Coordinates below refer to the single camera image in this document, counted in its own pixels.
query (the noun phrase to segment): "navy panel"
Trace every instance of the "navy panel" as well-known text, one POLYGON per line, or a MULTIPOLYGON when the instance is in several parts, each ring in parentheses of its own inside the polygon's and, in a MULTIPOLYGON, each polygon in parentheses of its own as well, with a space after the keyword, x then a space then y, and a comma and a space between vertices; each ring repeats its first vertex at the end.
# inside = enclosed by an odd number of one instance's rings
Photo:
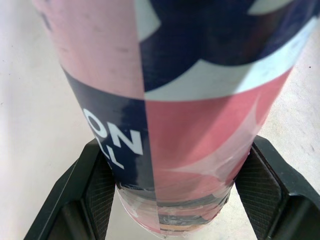
POLYGON ((152 191, 154 195, 145 102, 97 90, 74 79, 66 71, 65 74, 81 108, 93 113, 106 128, 108 135, 105 139, 95 134, 103 150, 108 154, 106 145, 110 146, 116 160, 124 166, 122 169, 108 160, 115 180, 123 187, 152 191), (134 153, 122 140, 120 140, 121 148, 115 146, 107 122, 115 124, 129 140, 131 140, 130 130, 139 131, 143 155, 134 153))
POLYGON ((140 43, 145 91, 171 82, 199 59, 225 66, 262 59, 320 8, 319 0, 295 0, 268 14, 248 15, 255 1, 151 0, 161 25, 140 43))

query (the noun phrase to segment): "white surface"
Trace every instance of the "white surface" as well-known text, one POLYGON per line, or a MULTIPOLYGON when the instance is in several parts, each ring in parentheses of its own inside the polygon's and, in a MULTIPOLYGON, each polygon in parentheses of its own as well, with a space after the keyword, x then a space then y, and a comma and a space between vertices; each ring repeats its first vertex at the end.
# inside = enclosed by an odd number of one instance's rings
MULTIPOLYGON (((0 0, 0 29, 0 240, 21 240, 93 135, 31 4, 0 0)), ((318 27, 260 134, 320 193, 319 38, 318 27)), ((107 237, 157 239, 127 215, 117 195, 107 237)), ((256 238, 233 189, 218 217, 186 239, 256 238)))

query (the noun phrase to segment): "white stripe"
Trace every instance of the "white stripe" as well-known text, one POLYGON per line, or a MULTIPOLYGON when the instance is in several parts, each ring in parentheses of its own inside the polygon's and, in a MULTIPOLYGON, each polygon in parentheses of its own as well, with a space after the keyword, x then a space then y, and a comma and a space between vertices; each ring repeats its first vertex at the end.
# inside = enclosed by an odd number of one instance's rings
POLYGON ((192 101, 242 93, 281 76, 295 64, 317 18, 312 18, 284 46, 254 63, 223 66, 198 60, 170 83, 144 94, 154 101, 192 101))
POLYGON ((256 0, 250 7, 248 15, 264 15, 269 14, 278 9, 283 8, 285 5, 291 3, 293 0, 256 0))
POLYGON ((161 25, 149 0, 135 0, 135 20, 139 42, 150 37, 161 25))

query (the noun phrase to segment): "textured grip pad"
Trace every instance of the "textured grip pad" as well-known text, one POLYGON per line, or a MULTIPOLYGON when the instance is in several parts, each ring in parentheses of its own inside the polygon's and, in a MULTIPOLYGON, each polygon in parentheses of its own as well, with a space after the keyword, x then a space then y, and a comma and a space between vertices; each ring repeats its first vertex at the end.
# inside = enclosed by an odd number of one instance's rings
POLYGON ((256 237, 264 240, 277 216, 282 191, 254 148, 243 164, 235 185, 256 237))

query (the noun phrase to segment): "white lettering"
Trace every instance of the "white lettering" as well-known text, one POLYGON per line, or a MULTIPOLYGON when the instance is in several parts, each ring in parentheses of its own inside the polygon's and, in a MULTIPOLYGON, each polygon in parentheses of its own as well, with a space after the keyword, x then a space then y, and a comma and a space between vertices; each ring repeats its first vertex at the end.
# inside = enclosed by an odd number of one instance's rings
POLYGON ((106 148, 108 149, 108 152, 110 154, 111 162, 113 162, 119 168, 125 169, 125 167, 121 163, 117 162, 113 149, 111 147, 109 147, 108 145, 106 145, 106 148))
POLYGON ((121 148, 120 139, 135 153, 143 155, 142 142, 140 132, 130 130, 131 140, 130 141, 120 129, 113 123, 107 122, 113 144, 121 148))
POLYGON ((90 127, 98 134, 101 138, 107 137, 107 130, 105 129, 104 125, 101 121, 89 110, 83 109, 83 113, 86 117, 87 122, 89 123, 90 127), (91 119, 95 121, 95 123, 99 126, 99 129, 96 129, 95 126, 92 124, 91 119))

